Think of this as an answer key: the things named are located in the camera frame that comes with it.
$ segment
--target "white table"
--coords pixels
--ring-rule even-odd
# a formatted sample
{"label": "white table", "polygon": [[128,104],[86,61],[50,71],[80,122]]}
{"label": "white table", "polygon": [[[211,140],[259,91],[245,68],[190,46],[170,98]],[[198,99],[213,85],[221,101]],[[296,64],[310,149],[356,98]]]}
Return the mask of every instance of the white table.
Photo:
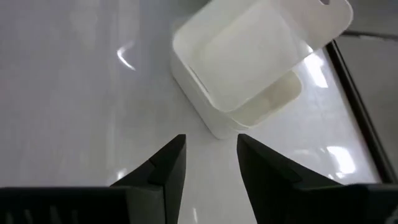
{"label": "white table", "polygon": [[[215,139],[170,75],[172,27],[201,5],[0,3],[0,185],[109,185],[185,133],[180,223],[255,223],[236,140]],[[248,134],[343,184],[377,182],[323,51],[295,72],[303,93]]]}

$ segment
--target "white plastic container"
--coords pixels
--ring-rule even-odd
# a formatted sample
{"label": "white plastic container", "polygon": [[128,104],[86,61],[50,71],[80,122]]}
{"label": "white plastic container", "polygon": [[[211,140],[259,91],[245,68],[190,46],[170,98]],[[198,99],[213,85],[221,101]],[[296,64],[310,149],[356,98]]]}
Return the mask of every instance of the white plastic container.
{"label": "white plastic container", "polygon": [[172,72],[219,139],[296,98],[291,69],[352,21],[346,0],[213,0],[173,39]]}

